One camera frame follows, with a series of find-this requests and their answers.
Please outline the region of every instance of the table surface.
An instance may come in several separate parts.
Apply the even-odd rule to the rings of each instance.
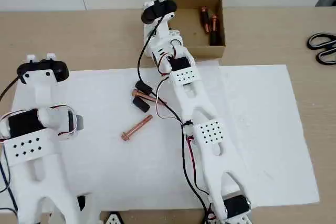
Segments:
[[[0,13],[0,87],[15,78],[26,54],[42,59],[54,52],[70,70],[135,67],[142,47],[140,10]],[[223,65],[286,64],[314,166],[319,204],[263,207],[252,220],[269,223],[328,223],[336,217],[336,66],[322,66],[306,39],[318,31],[336,33],[335,7],[225,8]],[[143,66],[151,66],[144,59]],[[12,89],[0,103],[11,107]],[[131,223],[199,223],[201,210],[126,211]],[[2,223],[15,223],[0,216]]]

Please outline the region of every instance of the black scissor handle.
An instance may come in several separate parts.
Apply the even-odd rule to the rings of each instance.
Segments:
[[[329,50],[322,51],[316,55],[316,61],[319,64],[323,65],[336,65],[336,60],[324,60],[323,58],[327,55],[333,54],[336,52],[336,47],[332,47]]]
[[[322,42],[319,44],[313,44],[312,41],[316,38],[328,38],[330,39],[329,41]],[[336,36],[333,34],[328,34],[328,33],[317,33],[309,37],[307,40],[307,47],[311,50],[317,50],[317,49],[322,49],[322,48],[331,48],[333,45],[336,44]]]

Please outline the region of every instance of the black cable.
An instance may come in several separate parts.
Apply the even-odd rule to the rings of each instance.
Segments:
[[[146,50],[146,47],[150,41],[150,39],[153,37],[154,33],[156,32],[156,29],[158,28],[159,24],[161,23],[161,21],[163,20],[164,16],[161,17],[161,19],[158,21],[157,25],[154,27],[154,29],[151,31],[145,45],[143,46],[142,50],[141,50],[141,53],[139,55],[139,59],[138,59],[138,66],[137,66],[137,71],[138,71],[138,77],[139,77],[139,80],[143,82],[142,78],[141,78],[141,74],[140,74],[140,62],[141,62],[141,58],[143,56],[143,53],[144,51]],[[158,97],[158,100],[160,100],[164,106],[176,117],[177,120],[179,120],[181,123],[181,119],[180,117],[176,114],[176,112],[171,108],[169,107],[160,97]],[[199,201],[201,202],[202,204],[202,207],[204,209],[204,218],[202,220],[202,223],[204,223],[204,221],[208,224],[209,221],[208,221],[208,218],[207,218],[207,209],[206,209],[206,206],[204,204],[204,201],[203,199],[200,197],[200,195],[197,193],[197,191],[195,190],[195,188],[193,187],[193,185],[190,183],[190,180],[189,180],[189,177],[188,177],[188,174],[186,172],[186,168],[185,168],[185,152],[184,152],[184,133],[183,133],[183,127],[182,127],[182,165],[183,165],[183,173],[184,173],[184,176],[187,180],[187,183],[190,187],[190,189],[193,191],[193,193],[196,195],[196,197],[199,199]]]
[[[11,181],[10,181],[10,172],[9,172],[9,164],[8,164],[8,159],[7,159],[7,154],[6,154],[5,146],[3,146],[3,150],[4,150],[5,161],[6,161],[7,170],[8,170],[8,181],[4,180],[6,187],[4,189],[2,189],[0,191],[0,193],[3,193],[5,190],[7,190],[9,188],[10,183],[11,183]],[[5,171],[4,171],[4,168],[3,168],[2,164],[1,164],[1,162],[0,162],[0,171],[1,171],[2,176],[6,177]]]
[[[197,193],[197,191],[195,190],[195,188],[193,187],[193,185],[191,184],[191,182],[189,180],[189,177],[188,177],[187,170],[185,168],[185,151],[184,151],[184,133],[183,133],[183,128],[182,128],[182,165],[183,165],[183,173],[184,173],[185,179],[187,180],[187,183],[188,183],[190,189],[193,191],[193,193],[196,195],[196,197],[199,199],[199,201],[202,204],[202,207],[203,207],[203,210],[204,210],[204,217],[203,217],[202,223],[204,223],[204,221],[205,221],[205,223],[208,224],[209,223],[209,220],[208,220],[208,211],[206,209],[204,201],[200,197],[200,195]]]
[[[17,82],[17,80],[19,79],[19,76],[17,76],[8,86],[7,88],[5,88],[4,91],[2,91],[2,93],[0,94],[0,101],[2,100],[2,98],[4,97],[4,95],[7,93],[7,91]]]
[[[143,48],[142,48],[142,50],[141,50],[140,55],[139,55],[137,70],[138,70],[138,77],[139,77],[139,80],[142,81],[142,82],[143,82],[143,80],[142,80],[141,75],[140,75],[140,62],[141,62],[141,58],[142,58],[142,56],[143,56],[143,53],[144,53],[145,50],[146,50],[146,47],[147,47],[149,41],[151,40],[151,38],[153,37],[153,35],[156,33],[156,30],[157,30],[159,24],[161,23],[161,21],[163,20],[163,18],[164,18],[164,15],[161,17],[161,19],[158,21],[157,25],[156,25],[156,26],[154,27],[154,29],[151,31],[151,33],[150,33],[150,35],[149,35],[149,37],[148,37],[148,39],[147,39],[145,45],[143,46]]]
[[[19,79],[19,76],[17,76],[5,89],[4,91],[0,94],[0,101],[2,100],[2,98],[4,97],[4,95],[7,93],[7,91],[18,81]],[[6,150],[5,150],[5,147],[3,147],[4,149],[4,155],[5,155],[5,159],[6,159],[6,163],[7,163],[7,169],[8,169],[8,181],[7,181],[7,178],[6,178],[6,174],[5,174],[5,171],[4,171],[4,168],[2,166],[2,163],[0,162],[0,172],[1,172],[1,175],[2,175],[2,178],[4,179],[4,182],[5,182],[5,185],[6,185],[6,189],[8,190],[8,193],[9,193],[9,196],[12,200],[12,203],[13,203],[13,206],[15,208],[15,211],[17,212],[18,211],[18,208],[17,208],[17,204],[16,204],[16,201],[15,201],[15,198],[14,198],[14,195],[13,195],[13,192],[9,186],[9,182],[10,182],[10,169],[9,169],[9,164],[8,164],[8,159],[7,159],[7,155],[6,155]]]
[[[15,217],[17,218],[17,212],[13,209],[13,208],[10,208],[10,207],[2,207],[0,208],[0,211],[1,210],[9,210],[9,211],[12,211],[14,214],[15,214]]]

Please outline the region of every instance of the cardboard box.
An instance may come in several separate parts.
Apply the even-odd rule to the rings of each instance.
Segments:
[[[225,33],[223,23],[222,0],[173,0],[177,4],[175,17],[169,22],[169,27],[177,29],[183,38],[184,45],[196,59],[221,58],[225,48]],[[220,46],[210,46],[209,34],[206,34],[201,24],[200,10],[206,6],[209,18],[218,16],[220,24]]]

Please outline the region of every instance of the perforated plate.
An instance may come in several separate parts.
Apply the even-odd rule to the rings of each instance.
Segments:
[[[205,144],[220,143],[224,140],[224,126],[220,119],[209,120],[194,126],[196,138]]]
[[[193,81],[201,80],[200,73],[196,66],[173,71],[171,77],[177,86],[186,85]]]
[[[53,139],[57,133],[43,129],[5,141],[6,154],[10,166],[37,159],[56,152]]]

